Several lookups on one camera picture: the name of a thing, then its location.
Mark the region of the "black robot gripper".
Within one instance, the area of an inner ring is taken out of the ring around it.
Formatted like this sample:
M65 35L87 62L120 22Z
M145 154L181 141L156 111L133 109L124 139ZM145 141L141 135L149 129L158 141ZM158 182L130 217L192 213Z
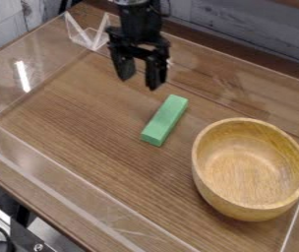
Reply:
M116 74L126 81L134 74L133 58L145 60L145 86L150 91L166 81L169 42L161 36L166 14L160 6L117 6L118 26L108 26Z

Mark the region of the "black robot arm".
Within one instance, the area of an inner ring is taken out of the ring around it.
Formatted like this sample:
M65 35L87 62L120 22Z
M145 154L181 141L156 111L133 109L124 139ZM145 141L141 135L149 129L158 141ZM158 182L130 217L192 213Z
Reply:
M106 27L108 48L116 74L126 81L136 72L134 59L145 63L145 87L154 91L166 81L169 41L161 36L160 0L113 0L120 26Z

